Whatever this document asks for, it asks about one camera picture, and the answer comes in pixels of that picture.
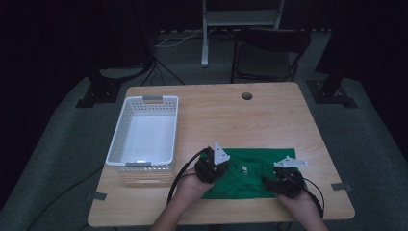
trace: chair backrest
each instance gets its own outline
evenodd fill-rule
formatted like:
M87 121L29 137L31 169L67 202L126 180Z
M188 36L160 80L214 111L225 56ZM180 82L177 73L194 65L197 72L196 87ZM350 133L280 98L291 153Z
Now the chair backrest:
M238 32L237 41L244 41L274 52L303 54L311 43L309 33L298 30L245 28Z

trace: dark background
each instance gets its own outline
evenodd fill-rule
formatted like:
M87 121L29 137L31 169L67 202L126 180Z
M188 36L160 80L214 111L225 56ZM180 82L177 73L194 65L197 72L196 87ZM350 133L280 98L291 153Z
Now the dark background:
M202 27L201 0L120 1L125 5L116 1L116 7L114 2L0 1L1 98L5 102L1 117L1 207L50 116L87 76L90 65L142 64L149 58L150 41L161 30L168 33ZM233 10L264 9L276 2L208 0L208 4L209 10ZM114 9L129 23L113 27ZM334 30L316 71L330 74L338 64L346 63L342 65L344 77L362 82L406 158L407 10L405 1L286 0L281 21L282 28Z

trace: white plastic basket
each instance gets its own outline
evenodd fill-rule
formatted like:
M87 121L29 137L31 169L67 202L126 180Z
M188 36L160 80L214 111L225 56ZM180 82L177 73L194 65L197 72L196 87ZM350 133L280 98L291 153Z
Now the white plastic basket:
M177 117L175 95L127 97L106 164L123 171L172 170Z

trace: human arm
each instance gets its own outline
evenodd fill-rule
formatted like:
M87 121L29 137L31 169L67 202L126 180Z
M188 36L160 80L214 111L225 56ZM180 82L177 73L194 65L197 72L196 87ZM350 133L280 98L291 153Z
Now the human arm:
M289 199L283 194L276 195L278 200L291 212L303 228L308 231L327 231L328 228L320 217L315 202L305 191L294 199Z
M177 185L173 198L151 226L150 231L175 230L180 217L214 185L201 182L195 175L194 168L186 170L184 175Z

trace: green cloth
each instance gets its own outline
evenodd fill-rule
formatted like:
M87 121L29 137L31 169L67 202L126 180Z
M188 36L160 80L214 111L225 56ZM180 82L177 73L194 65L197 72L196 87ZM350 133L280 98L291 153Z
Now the green cloth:
M295 158L294 149L224 148L231 156L224 175L204 193L203 199L250 199L275 197L262 182L262 176L276 179L275 162L287 156Z

